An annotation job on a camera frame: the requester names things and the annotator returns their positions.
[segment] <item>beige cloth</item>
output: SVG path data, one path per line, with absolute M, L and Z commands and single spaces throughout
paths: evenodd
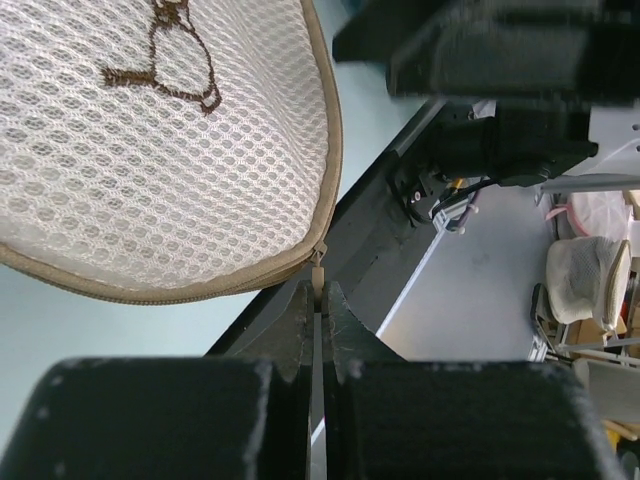
M 282 281 L 342 157 L 310 0 L 0 0 L 0 258 L 168 303 Z

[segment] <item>light blue surface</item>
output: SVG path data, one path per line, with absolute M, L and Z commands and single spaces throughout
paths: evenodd
M 325 38 L 348 19 L 341 0 L 316 0 Z M 421 105 L 393 101 L 363 65 L 335 69 L 344 122 L 342 196 Z M 0 267 L 0 451 L 35 382 L 62 358 L 202 355 L 255 294 L 167 307 L 133 307 L 66 293 Z

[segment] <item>white floor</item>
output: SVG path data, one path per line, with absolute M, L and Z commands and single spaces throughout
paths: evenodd
M 553 240 L 533 189 L 491 187 L 446 234 L 381 332 L 408 360 L 526 360 L 531 295 Z
M 348 14 L 315 0 L 328 45 Z M 423 103 L 391 100 L 383 75 L 335 68 L 344 122 L 343 195 Z M 31 389 L 60 359 L 86 355 L 202 355 L 255 294 L 169 307 L 115 305 L 69 294 L 0 267 L 0 452 Z

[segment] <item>black cable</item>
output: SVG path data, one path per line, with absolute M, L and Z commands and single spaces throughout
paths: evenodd
M 414 219 L 416 222 L 421 223 L 423 225 L 429 225 L 431 223 L 430 218 L 424 217 L 420 212 L 416 210 L 414 205 L 411 203 L 411 199 L 407 199 L 405 203 L 405 208 L 409 216 Z
M 565 357 L 563 355 L 558 355 L 555 352 L 547 352 L 547 356 L 554 358 L 556 361 L 561 362 L 561 363 L 566 363 L 568 365 L 572 365 L 575 360 L 571 357 Z
M 456 203 L 467 198 L 469 195 L 472 195 L 475 192 L 482 190 L 483 188 L 490 187 L 491 185 L 497 185 L 497 184 L 498 184 L 497 180 L 487 179 L 487 180 L 482 180 L 481 182 L 475 183 L 467 188 L 463 188 L 462 190 L 458 190 L 456 193 L 454 193 L 453 195 L 451 195 L 450 197 L 446 198 L 445 200 L 440 202 L 438 205 L 433 207 L 433 210 L 431 210 L 431 219 L 433 220 L 436 217 L 436 215 L 438 215 L 438 213 L 440 213 L 442 210 L 455 205 Z

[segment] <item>zipper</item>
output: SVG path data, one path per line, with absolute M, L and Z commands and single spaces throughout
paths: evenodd
M 324 267 L 322 267 L 322 259 L 327 253 L 327 246 L 323 241 L 320 241 L 314 247 L 313 255 L 311 256 L 311 262 L 313 262 L 313 268 L 311 269 L 311 286 L 313 288 L 313 303 L 316 312 L 322 311 L 322 292 L 324 290 Z
M 84 290 L 79 290 L 79 289 L 76 289 L 76 288 L 73 288 L 73 287 L 69 287 L 67 285 L 63 285 L 61 283 L 57 283 L 57 282 L 54 282 L 52 280 L 48 280 L 46 278 L 39 277 L 38 275 L 33 275 L 31 273 L 24 272 L 22 270 L 18 270 L 18 271 L 20 273 L 22 273 L 23 275 L 27 275 L 28 277 L 34 278 L 36 280 L 39 280 L 39 281 L 41 281 L 43 283 L 46 283 L 47 285 L 51 285 L 53 287 L 59 288 L 61 290 L 64 290 L 64 291 L 67 291 L 67 292 L 70 292 L 70 293 L 81 295 L 83 297 L 93 298 L 93 299 L 96 299 L 96 300 L 102 300 L 102 301 L 110 302 L 110 303 L 119 303 L 119 304 L 123 304 L 123 305 L 163 306 L 163 305 L 179 305 L 179 304 L 183 304 L 183 303 L 191 303 L 191 302 L 199 302 L 199 301 L 203 301 L 203 300 L 210 300 L 212 298 L 222 297 L 224 295 L 229 295 L 229 294 L 233 294 L 233 293 L 245 293 L 247 291 L 255 290 L 256 287 L 254 285 L 260 285 L 261 283 L 265 282 L 266 280 L 268 280 L 270 278 L 277 278 L 279 274 L 287 272 L 287 275 L 285 275 L 282 280 L 276 281 L 276 282 L 274 282 L 274 283 L 272 283 L 271 285 L 268 285 L 268 286 L 276 285 L 276 284 L 280 283 L 281 281 L 285 281 L 291 275 L 295 274 L 298 270 L 302 270 L 302 268 L 304 268 L 304 266 L 307 265 L 310 261 L 314 261 L 314 262 L 315 261 L 317 261 L 317 262 L 321 261 L 322 257 L 324 257 L 326 252 L 327 252 L 327 246 L 321 240 L 320 242 L 318 242 L 316 244 L 316 246 L 313 248 L 311 253 L 303 255 L 301 257 L 298 257 L 297 260 L 293 260 L 291 262 L 288 262 L 286 265 L 283 265 L 282 268 L 279 268 L 278 270 L 272 270 L 268 274 L 261 275 L 259 277 L 254 278 L 253 280 L 240 283 L 240 284 L 236 285 L 233 288 L 227 288 L 225 290 L 218 291 L 218 292 L 215 292 L 215 293 L 211 293 L 211 294 L 208 294 L 208 295 L 199 295 L 199 296 L 188 297 L 188 298 L 183 298 L 183 299 L 179 299 L 179 300 L 166 300 L 166 301 L 163 301 L 163 300 L 157 300 L 157 301 L 151 301 L 151 300 L 121 300 L 121 299 L 118 299 L 118 298 L 107 297 L 107 296 L 104 296 L 104 295 L 90 293 L 90 292 L 87 292 L 87 291 L 84 291 Z

